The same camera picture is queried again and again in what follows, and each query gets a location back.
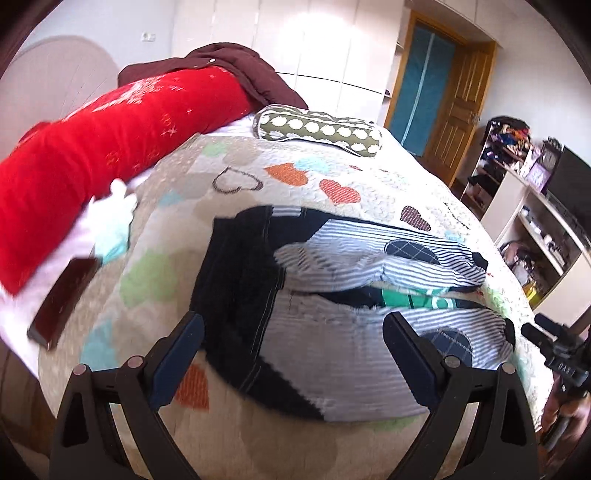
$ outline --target screw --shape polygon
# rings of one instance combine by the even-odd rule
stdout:
[[[74,367],[74,370],[72,370],[72,373],[74,373],[74,375],[82,375],[84,372],[86,372],[85,364],[78,364]]]
[[[144,359],[141,356],[133,356],[129,360],[127,360],[127,366],[130,368],[141,367],[143,363]]]
[[[509,375],[513,375],[515,373],[515,365],[506,362],[503,364],[503,372]]]
[[[461,364],[460,359],[453,355],[445,357],[444,362],[450,368],[457,368]]]

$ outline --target maroon jacket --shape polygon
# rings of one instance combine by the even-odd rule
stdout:
[[[237,43],[212,43],[193,50],[182,59],[175,57],[129,65],[119,73],[119,86],[175,70],[214,65],[231,72],[261,107],[280,103],[308,109],[302,97],[287,86],[271,65],[254,50]]]

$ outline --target wall outlet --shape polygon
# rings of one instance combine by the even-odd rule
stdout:
[[[142,41],[156,41],[156,34],[150,32],[143,32],[142,33]]]

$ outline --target white wardrobe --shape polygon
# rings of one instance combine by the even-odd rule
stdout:
[[[377,121],[404,0],[178,0],[173,56],[231,41],[256,50],[310,109]]]

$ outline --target human hand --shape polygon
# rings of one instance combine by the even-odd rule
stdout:
[[[573,451],[591,419],[591,397],[587,395],[585,398],[567,401],[563,404],[564,397],[560,385],[560,379],[558,378],[554,382],[541,420],[542,432],[547,432],[558,415],[571,419],[568,428],[556,447],[551,452],[548,452],[547,466],[554,468],[564,462]]]

